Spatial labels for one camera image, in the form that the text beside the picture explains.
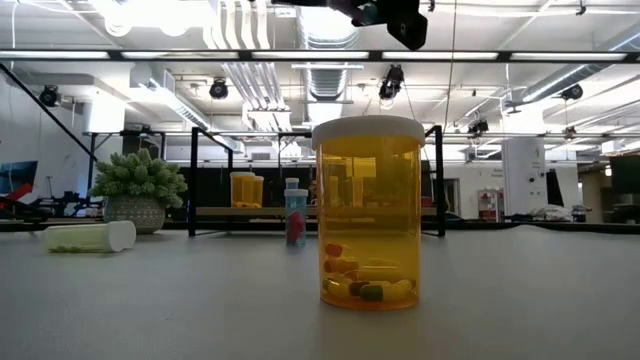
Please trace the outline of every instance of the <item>red pill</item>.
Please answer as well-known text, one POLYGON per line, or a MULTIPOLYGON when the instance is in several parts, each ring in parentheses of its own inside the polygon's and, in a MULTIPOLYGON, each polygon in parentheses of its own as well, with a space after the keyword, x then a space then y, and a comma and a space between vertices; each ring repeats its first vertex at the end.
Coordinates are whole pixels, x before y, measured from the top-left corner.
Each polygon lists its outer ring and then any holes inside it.
POLYGON ((324 247, 324 252, 329 256, 339 257, 342 255, 342 245, 328 244, 324 247))

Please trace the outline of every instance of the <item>small bottle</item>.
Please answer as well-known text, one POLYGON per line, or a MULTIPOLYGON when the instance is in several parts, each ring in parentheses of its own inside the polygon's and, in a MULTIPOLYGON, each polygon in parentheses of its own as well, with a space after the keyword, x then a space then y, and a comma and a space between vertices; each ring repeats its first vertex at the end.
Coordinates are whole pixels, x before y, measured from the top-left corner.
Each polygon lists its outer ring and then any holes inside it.
POLYGON ((51 226, 41 235, 51 253, 109 253, 133 249, 136 227, 131 221, 108 224, 51 226))
POLYGON ((284 179, 285 182, 285 189, 297 189, 298 188, 298 184, 300 183, 300 179, 298 178, 286 178, 284 179))
POLYGON ((288 246, 304 246, 307 241, 307 197, 304 189, 286 189, 285 238, 288 246))

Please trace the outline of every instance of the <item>bottle cap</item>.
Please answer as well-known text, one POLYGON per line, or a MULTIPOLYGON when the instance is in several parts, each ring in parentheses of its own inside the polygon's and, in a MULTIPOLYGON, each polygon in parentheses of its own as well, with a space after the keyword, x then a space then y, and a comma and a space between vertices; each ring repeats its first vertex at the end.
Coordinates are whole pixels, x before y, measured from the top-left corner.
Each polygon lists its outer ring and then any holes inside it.
POLYGON ((309 191, 305 189, 287 189, 284 191, 284 196, 309 196, 309 191))
POLYGON ((250 173, 250 172, 235 171, 235 172, 232 172, 231 174, 229 174, 229 176, 231 176, 231 177, 233 177, 233 176, 256 176, 256 174, 250 173))

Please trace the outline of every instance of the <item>succulent plant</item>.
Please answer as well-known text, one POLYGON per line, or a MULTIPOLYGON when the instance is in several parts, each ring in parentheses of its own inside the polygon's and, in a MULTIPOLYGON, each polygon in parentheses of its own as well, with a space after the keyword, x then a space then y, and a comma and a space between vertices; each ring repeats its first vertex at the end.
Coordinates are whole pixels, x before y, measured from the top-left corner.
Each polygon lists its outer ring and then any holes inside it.
POLYGON ((123 156, 111 154, 111 163, 98 162, 91 196, 140 196, 156 199, 166 207, 182 206, 178 194, 187 190, 179 167, 162 160, 151 160, 149 150, 123 156))

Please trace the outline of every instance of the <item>white bottle cap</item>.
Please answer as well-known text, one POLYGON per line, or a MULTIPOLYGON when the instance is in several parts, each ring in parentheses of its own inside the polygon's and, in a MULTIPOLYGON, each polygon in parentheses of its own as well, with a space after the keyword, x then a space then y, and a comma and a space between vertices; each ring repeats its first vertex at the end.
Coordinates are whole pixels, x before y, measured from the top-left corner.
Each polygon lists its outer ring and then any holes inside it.
POLYGON ((133 244, 136 242, 136 226, 131 221, 112 221, 107 226, 107 247, 111 251, 120 252, 123 249, 133 249, 133 244))
POLYGON ((256 174, 250 172, 234 171, 229 174, 229 176, 256 176, 256 174))
POLYGON ((352 136, 406 136, 425 144, 424 127, 418 121, 389 115, 367 115, 335 119, 313 129, 311 146, 316 149, 327 140, 352 136))
POLYGON ((305 189, 287 189, 284 191, 284 196, 309 196, 309 191, 305 189))

